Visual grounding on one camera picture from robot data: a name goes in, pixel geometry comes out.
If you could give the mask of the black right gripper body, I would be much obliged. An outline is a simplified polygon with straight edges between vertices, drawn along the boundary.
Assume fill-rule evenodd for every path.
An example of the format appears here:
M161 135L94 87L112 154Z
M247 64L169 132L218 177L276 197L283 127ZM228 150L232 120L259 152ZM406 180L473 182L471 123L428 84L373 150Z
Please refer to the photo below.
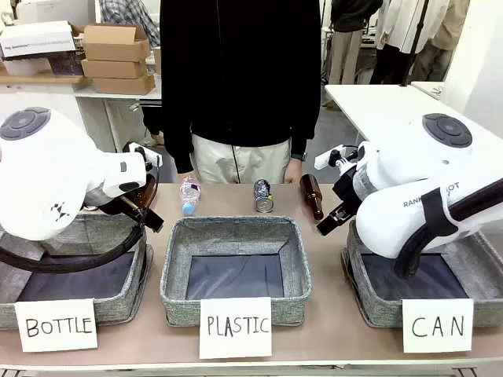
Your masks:
M362 203L354 190L354 174L354 171L346 171L332 187L334 193L341 200L341 204L335 208L335 212L338 214L356 214Z

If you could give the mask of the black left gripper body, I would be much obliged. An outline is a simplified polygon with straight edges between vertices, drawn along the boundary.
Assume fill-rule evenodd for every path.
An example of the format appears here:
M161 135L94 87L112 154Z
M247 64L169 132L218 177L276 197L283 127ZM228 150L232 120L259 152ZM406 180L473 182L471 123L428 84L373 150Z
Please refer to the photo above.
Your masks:
M124 214L121 206L121 201L119 200L119 197L114 198L112 201L109 203L106 203L101 206L101 211L104 212L105 214L108 215L118 215L118 214ZM133 218L133 214L125 214L129 218Z

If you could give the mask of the person's left hand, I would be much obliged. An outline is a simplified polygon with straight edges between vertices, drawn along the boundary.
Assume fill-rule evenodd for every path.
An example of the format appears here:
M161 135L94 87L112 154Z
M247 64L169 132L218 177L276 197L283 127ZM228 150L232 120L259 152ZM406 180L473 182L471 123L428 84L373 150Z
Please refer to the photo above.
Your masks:
M285 169L284 183L298 184L303 175L303 161L291 158Z

